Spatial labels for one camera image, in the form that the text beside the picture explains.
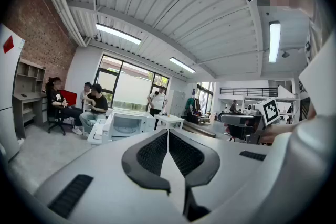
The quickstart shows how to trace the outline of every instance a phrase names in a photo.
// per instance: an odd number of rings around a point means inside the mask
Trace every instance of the white shoe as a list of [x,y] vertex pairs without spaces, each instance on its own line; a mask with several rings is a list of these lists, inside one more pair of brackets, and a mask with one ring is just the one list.
[[83,132],[81,130],[79,130],[79,128],[72,128],[72,131],[75,133],[75,134],[78,134],[78,135],[83,135]]

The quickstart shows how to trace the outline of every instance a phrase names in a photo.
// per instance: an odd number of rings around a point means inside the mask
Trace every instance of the seated person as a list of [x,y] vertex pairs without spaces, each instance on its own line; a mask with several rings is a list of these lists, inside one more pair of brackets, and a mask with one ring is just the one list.
[[84,90],[80,93],[80,96],[79,96],[79,100],[82,103],[82,109],[84,108],[84,96],[87,96],[90,93],[91,93],[91,83],[86,82],[84,84]]
[[106,118],[107,100],[105,96],[101,94],[101,86],[99,84],[92,85],[91,93],[84,96],[83,99],[92,104],[90,111],[86,111],[79,116],[84,131],[90,133],[94,125],[90,121]]
[[79,119],[79,115],[82,113],[81,109],[68,107],[67,100],[61,95],[59,89],[61,87],[61,79],[59,77],[49,78],[46,84],[46,93],[49,104],[48,115],[56,115],[57,109],[63,118],[75,118],[75,125],[72,131],[75,134],[82,135],[82,131],[78,126],[82,126],[82,122]]

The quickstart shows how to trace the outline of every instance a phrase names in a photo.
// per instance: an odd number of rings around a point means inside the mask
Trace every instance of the black chair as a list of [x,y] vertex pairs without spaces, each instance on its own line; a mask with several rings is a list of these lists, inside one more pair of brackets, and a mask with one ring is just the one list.
[[[51,108],[50,106],[52,106],[52,104],[48,100],[48,103],[47,103],[47,122],[48,122],[48,126],[50,126],[50,124],[53,123],[53,126],[51,126],[51,127],[48,128],[48,134],[50,134],[50,130],[51,129],[53,129],[53,128],[55,128],[55,127],[58,126],[63,131],[63,135],[65,135],[65,130],[64,130],[63,126],[72,126],[73,127],[73,125],[70,124],[70,123],[64,123],[63,122],[63,120],[64,120],[63,114],[60,113],[60,109],[54,107],[54,109],[55,109],[55,111],[54,111],[54,110],[50,109]],[[54,121],[50,121],[49,117],[54,118],[55,120]]]

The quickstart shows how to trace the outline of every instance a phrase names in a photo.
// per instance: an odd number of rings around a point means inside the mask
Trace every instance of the refrigerator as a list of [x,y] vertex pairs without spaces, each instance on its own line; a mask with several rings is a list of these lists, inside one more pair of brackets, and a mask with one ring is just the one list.
[[12,95],[15,70],[24,43],[17,34],[0,24],[0,144],[6,151],[7,160],[19,151],[14,129]]

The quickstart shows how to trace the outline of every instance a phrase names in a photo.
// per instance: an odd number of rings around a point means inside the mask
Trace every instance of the ceiling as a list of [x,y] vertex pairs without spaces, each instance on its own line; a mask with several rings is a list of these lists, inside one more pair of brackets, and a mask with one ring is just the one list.
[[[66,1],[83,39],[91,38],[89,44],[108,45],[183,80],[215,81],[250,73],[260,77],[264,73],[299,71],[305,66],[304,55],[295,49],[304,46],[308,31],[308,20],[299,12],[257,8],[256,3],[246,0]],[[280,49],[294,48],[288,51],[290,57],[278,57],[275,64],[268,63],[267,55],[271,20],[281,21]],[[96,23],[142,41],[135,45],[98,31]],[[171,57],[196,73],[180,74],[181,68],[169,61]]]

